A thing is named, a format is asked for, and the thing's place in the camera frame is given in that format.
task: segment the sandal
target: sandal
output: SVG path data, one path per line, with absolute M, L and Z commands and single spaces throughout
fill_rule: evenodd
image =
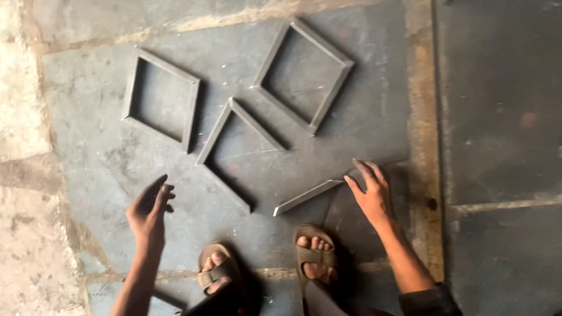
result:
M 207 261 L 207 258 L 209 258 L 213 253 L 217 251 L 222 252 L 226 259 L 220 265 L 216 265 L 212 270 L 203 272 L 205 261 Z M 246 310 L 247 315 L 255 315 L 252 301 L 250 299 L 250 296 L 248 295 L 248 292 L 246 291 L 244 282 L 242 281 L 242 275 L 240 273 L 238 263 L 236 262 L 232 253 L 228 251 L 228 249 L 222 243 L 215 241 L 205 246 L 203 250 L 201 250 L 201 254 L 199 254 L 197 267 L 200 271 L 197 274 L 197 281 L 203 288 L 203 292 L 205 293 L 205 295 L 209 295 L 207 293 L 207 289 L 209 289 L 209 286 L 211 286 L 211 284 L 215 283 L 222 277 L 228 277 L 230 279 L 229 282 L 238 285 L 239 290 L 241 291 L 244 302 L 242 302 L 242 306 L 240 307 L 243 307 Z
M 330 250 L 318 250 L 318 249 L 308 249 L 302 246 L 297 245 L 297 240 L 299 237 L 305 236 L 309 240 L 312 240 L 313 237 L 318 237 L 324 242 L 327 242 L 332 246 Z M 334 252 L 335 246 L 334 242 L 320 228 L 314 225 L 300 225 L 294 230 L 294 237 L 293 237 L 293 244 L 295 246 L 295 251 L 297 254 L 297 278 L 298 284 L 301 289 L 301 295 L 304 297 L 306 285 L 309 283 L 310 279 L 305 275 L 305 272 L 302 269 L 302 265 L 305 262 L 309 263 L 317 263 L 321 265 L 325 265 L 328 267 L 336 267 L 336 253 Z

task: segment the person's left hand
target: person's left hand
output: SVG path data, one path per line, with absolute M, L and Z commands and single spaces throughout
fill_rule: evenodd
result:
M 133 231 L 137 249 L 160 253 L 164 249 L 164 213 L 174 210 L 167 204 L 175 197 L 174 186 L 164 184 L 165 174 L 148 187 L 127 208 L 127 219 Z

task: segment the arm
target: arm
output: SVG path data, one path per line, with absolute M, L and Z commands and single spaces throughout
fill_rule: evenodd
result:
M 147 315 L 162 251 L 164 250 L 164 213 L 175 196 L 173 186 L 165 185 L 163 175 L 143 190 L 127 209 L 127 219 L 137 250 L 131 269 L 111 310 L 111 316 Z
M 431 289 L 435 281 L 406 239 L 400 223 L 394 217 L 390 188 L 384 175 L 372 162 L 353 160 L 367 186 L 363 193 L 357 182 L 345 176 L 357 203 L 383 242 L 400 292 L 410 293 Z

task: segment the square metal frame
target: square metal frame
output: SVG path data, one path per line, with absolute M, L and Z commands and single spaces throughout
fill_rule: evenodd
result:
M 177 66 L 163 60 L 162 58 L 149 53 L 141 48 L 136 48 L 135 49 L 135 54 L 137 59 L 135 60 L 135 65 L 133 67 L 133 71 L 132 73 L 129 75 L 129 80 L 127 82 L 127 88 L 125 90 L 125 100 L 124 100 L 124 104 L 123 104 L 123 111 L 121 114 L 121 120 L 134 126 L 135 128 L 138 128 L 140 130 L 142 130 L 143 132 L 154 136 L 158 139 L 160 139 L 161 141 L 165 142 L 166 144 L 173 146 L 173 147 L 177 147 L 183 151 L 185 151 L 187 154 L 191 153 L 191 148 L 193 146 L 191 146 L 191 141 L 192 141 L 192 133 L 193 133 L 193 121 L 195 118 L 195 110 L 196 110 L 196 103 L 197 103 L 197 95 L 199 93 L 199 86 L 201 84 L 201 80 L 197 77 L 195 77 L 194 75 L 188 73 L 185 70 L 182 70 L 180 68 L 178 68 Z M 189 98 L 188 98 L 188 103 L 187 103 L 187 107 L 188 107 L 188 115 L 187 115 L 187 119 L 185 122 L 185 127 L 183 130 L 183 135 L 182 135 L 182 141 L 179 142 L 176 139 L 166 135 L 165 133 L 156 130 L 150 126 L 148 126 L 147 124 L 141 122 L 140 120 L 138 120 L 137 118 L 132 116 L 132 107 L 133 107 L 133 95 L 135 93 L 135 91 L 137 89 L 139 89 L 140 87 L 137 87 L 137 73 L 139 71 L 139 63 L 140 61 L 144 60 L 146 62 L 149 62 L 157 67 L 159 67 L 160 69 L 163 69 L 165 71 L 167 71 L 168 73 L 171 73 L 175 76 L 178 76 L 184 80 L 186 80 L 189 83 L 189 88 L 190 88 L 190 92 L 189 92 Z
M 238 115 L 244 123 L 250 126 L 250 128 L 252 128 L 258 135 L 262 136 L 263 139 L 269 142 L 277 150 L 285 151 L 287 149 L 256 119 L 254 119 L 250 113 L 248 113 L 238 102 L 236 102 L 234 98 L 228 99 L 228 103 L 224 106 L 223 111 L 213 126 L 211 134 L 209 134 L 209 137 L 207 138 L 207 142 L 203 146 L 199 156 L 197 156 L 195 166 L 203 167 L 207 175 L 226 192 L 226 194 L 238 205 L 238 207 L 250 213 L 252 211 L 252 207 L 207 166 L 207 159 L 215 147 L 216 141 L 219 139 L 221 132 L 226 126 L 226 122 L 228 121 L 231 113 Z
M 338 78 L 334 82 L 334 85 L 332 86 L 330 92 L 328 92 L 328 95 L 324 98 L 324 100 L 318 107 L 310 123 L 308 123 L 299 114 L 294 112 L 290 107 L 288 107 L 285 103 L 281 102 L 279 99 L 273 96 L 273 94 L 271 94 L 265 87 L 262 86 L 263 81 L 267 76 L 269 69 L 271 68 L 271 65 L 273 64 L 273 61 L 275 60 L 275 57 L 279 52 L 279 49 L 281 48 L 281 44 L 285 40 L 289 28 L 292 28 L 296 32 L 301 34 L 303 37 L 309 40 L 316 47 L 320 48 L 321 51 L 326 53 L 328 56 L 330 56 L 332 59 L 337 61 L 342 66 Z M 302 21 L 300 21 L 296 17 L 293 17 L 291 18 L 289 24 L 284 25 L 283 29 L 277 35 L 277 39 L 273 43 L 273 46 L 271 47 L 271 50 L 269 51 L 269 54 L 264 61 L 264 64 L 261 66 L 261 69 L 258 75 L 256 76 L 256 79 L 253 82 L 252 88 L 256 89 L 264 99 L 266 99 L 269 103 L 279 108 L 282 112 L 284 112 L 286 115 L 292 118 L 300 126 L 307 129 L 312 134 L 312 136 L 314 136 L 316 134 L 316 131 L 318 130 L 318 127 L 320 127 L 320 124 L 324 120 L 324 117 L 328 113 L 328 110 L 330 109 L 332 102 L 334 101 L 336 95 L 338 94 L 339 90 L 343 86 L 343 83 L 345 82 L 354 64 L 355 62 L 349 59 L 349 57 L 347 57 L 340 50 L 335 48 L 335 46 L 328 43 L 324 38 L 322 38 L 318 33 L 313 31 Z

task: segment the metal frame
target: metal frame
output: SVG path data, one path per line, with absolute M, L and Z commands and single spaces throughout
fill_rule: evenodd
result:
M 135 60 L 135 65 L 133 67 L 133 72 L 129 75 L 129 80 L 127 82 L 127 88 L 125 90 L 125 101 L 123 104 L 123 113 L 121 115 L 121 120 L 131 124 L 135 128 L 142 130 L 145 133 L 148 133 L 156 138 L 159 138 L 163 142 L 167 143 L 170 146 L 178 147 L 181 150 L 185 151 L 186 153 L 191 153 L 191 138 L 193 133 L 193 121 L 195 116 L 195 109 L 197 103 L 197 95 L 199 92 L 199 86 L 201 84 L 201 80 L 194 75 L 188 73 L 185 70 L 182 70 L 173 64 L 151 54 L 141 48 L 136 48 L 135 53 L 137 55 L 137 59 Z M 164 134 L 163 132 L 156 130 L 147 124 L 141 122 L 140 120 L 131 116 L 131 110 L 133 107 L 133 94 L 138 87 L 136 86 L 137 82 L 137 73 L 139 69 L 139 61 L 143 59 L 165 71 L 176 75 L 182 79 L 185 79 L 189 83 L 190 93 L 189 99 L 187 103 L 187 107 L 189 109 L 187 119 L 185 122 L 185 128 L 182 135 L 182 141 L 178 142 L 176 139 L 169 137 L 168 135 Z
M 341 180 L 328 180 L 308 191 L 306 191 L 305 193 L 298 195 L 292 199 L 290 199 L 289 201 L 277 206 L 275 208 L 275 211 L 273 212 L 273 216 L 277 216 L 281 213 L 285 213 L 286 211 L 292 209 L 293 207 L 310 200 L 311 198 L 326 192 L 327 190 L 339 185 L 343 183 L 343 181 Z
M 267 89 L 265 89 L 265 87 L 262 86 L 262 83 L 266 75 L 268 74 L 268 71 L 272 63 L 275 60 L 277 53 L 279 52 L 281 44 L 285 40 L 285 36 L 287 35 L 289 28 L 293 28 L 296 32 L 304 36 L 312 44 L 320 48 L 320 50 L 322 50 L 324 53 L 326 53 L 328 56 L 330 56 L 332 59 L 337 61 L 342 66 L 342 70 L 340 71 L 338 78 L 336 79 L 336 82 L 332 86 L 330 92 L 328 92 L 328 95 L 324 98 L 324 100 L 318 107 L 310 123 L 308 123 L 305 119 L 303 119 L 299 114 L 291 110 L 291 108 L 288 107 L 286 104 L 284 104 L 276 97 L 274 97 L 269 91 L 267 91 Z M 277 39 L 273 43 L 273 46 L 271 47 L 271 50 L 269 51 L 269 54 L 264 61 L 264 64 L 262 65 L 258 75 L 256 76 L 252 88 L 257 89 L 258 93 L 261 94 L 263 98 L 265 98 L 268 102 L 279 108 L 282 112 L 288 115 L 300 126 L 307 129 L 312 134 L 312 136 L 314 136 L 316 134 L 316 131 L 318 130 L 318 127 L 320 127 L 320 124 L 324 120 L 326 113 L 330 109 L 332 102 L 336 98 L 336 95 L 341 89 L 343 82 L 345 82 L 354 64 L 355 62 L 350 60 L 344 53 L 342 53 L 340 50 L 338 50 L 333 45 L 328 43 L 318 33 L 313 31 L 310 27 L 308 27 L 306 24 L 301 22 L 299 19 L 293 17 L 289 22 L 289 24 L 283 26 L 283 28 L 279 32 L 279 35 L 277 35 Z
M 241 198 L 231 187 L 228 186 L 218 175 L 216 175 L 207 165 L 207 159 L 211 154 L 213 148 L 215 147 L 216 141 L 219 139 L 221 132 L 226 126 L 226 122 L 230 117 L 231 113 L 238 115 L 244 123 L 250 126 L 257 134 L 262 136 L 263 139 L 268 141 L 273 147 L 277 148 L 279 151 L 285 151 L 285 147 L 281 145 L 256 119 L 253 118 L 250 113 L 248 113 L 234 98 L 229 98 L 228 103 L 224 106 L 219 118 L 217 119 L 215 126 L 211 130 L 211 134 L 207 138 L 207 142 L 203 146 L 203 149 L 197 156 L 195 161 L 195 166 L 202 166 L 205 169 L 207 175 L 215 180 L 218 185 L 223 188 L 223 190 L 228 194 L 228 196 L 243 210 L 250 213 L 252 207 Z

